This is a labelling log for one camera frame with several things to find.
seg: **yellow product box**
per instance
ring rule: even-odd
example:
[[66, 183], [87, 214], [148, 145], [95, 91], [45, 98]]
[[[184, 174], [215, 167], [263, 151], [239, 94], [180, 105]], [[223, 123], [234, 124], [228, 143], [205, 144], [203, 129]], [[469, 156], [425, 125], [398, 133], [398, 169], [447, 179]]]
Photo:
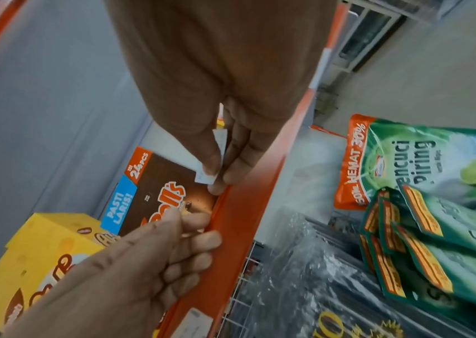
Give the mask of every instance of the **yellow product box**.
[[118, 239], [84, 214], [32, 215], [0, 259], [0, 331], [73, 266]]

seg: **product box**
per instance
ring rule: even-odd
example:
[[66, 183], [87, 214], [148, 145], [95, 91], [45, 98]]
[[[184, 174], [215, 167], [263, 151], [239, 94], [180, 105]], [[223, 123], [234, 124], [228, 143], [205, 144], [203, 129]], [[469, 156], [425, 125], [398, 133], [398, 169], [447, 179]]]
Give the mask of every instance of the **product box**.
[[84, 214], [34, 214], [0, 259], [0, 332], [76, 264], [119, 237]]
[[104, 213], [102, 229], [124, 236], [158, 221], [168, 208], [211, 213], [217, 196], [195, 182], [195, 172], [137, 147]]

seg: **grey floor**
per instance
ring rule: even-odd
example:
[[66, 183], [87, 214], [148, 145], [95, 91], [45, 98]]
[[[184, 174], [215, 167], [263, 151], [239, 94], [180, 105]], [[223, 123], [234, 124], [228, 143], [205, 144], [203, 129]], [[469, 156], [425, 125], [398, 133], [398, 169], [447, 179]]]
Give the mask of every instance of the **grey floor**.
[[433, 26], [407, 21], [336, 91], [315, 123], [343, 135], [355, 113], [476, 128], [476, 0]]

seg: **wire rack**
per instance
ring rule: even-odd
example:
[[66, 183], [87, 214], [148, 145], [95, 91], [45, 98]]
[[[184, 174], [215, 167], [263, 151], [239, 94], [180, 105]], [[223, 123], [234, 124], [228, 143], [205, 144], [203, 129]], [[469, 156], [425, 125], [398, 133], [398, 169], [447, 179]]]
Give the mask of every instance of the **wire rack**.
[[[354, 233], [353, 228], [359, 224], [362, 218], [361, 216], [362, 213], [335, 210], [328, 224], [316, 223], [315, 229], [320, 236], [322, 236], [321, 227], [351, 234]], [[225, 309], [225, 315], [221, 319], [221, 325], [216, 335], [217, 338], [248, 337], [247, 321], [249, 320], [252, 300], [242, 292], [242, 289], [247, 283], [252, 283], [250, 276], [256, 270], [257, 266], [262, 265], [261, 259], [267, 250], [269, 249], [261, 243], [253, 241], [234, 292], [232, 293], [232, 297]]]

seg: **clear plastic bag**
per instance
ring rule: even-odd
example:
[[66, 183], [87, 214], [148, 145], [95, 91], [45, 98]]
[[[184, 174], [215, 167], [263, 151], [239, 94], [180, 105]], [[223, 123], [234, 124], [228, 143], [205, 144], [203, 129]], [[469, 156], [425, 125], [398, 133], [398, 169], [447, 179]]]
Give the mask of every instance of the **clear plastic bag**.
[[384, 298], [362, 262], [303, 215], [276, 219], [271, 250], [243, 291], [252, 300], [243, 337], [476, 337], [476, 328]]

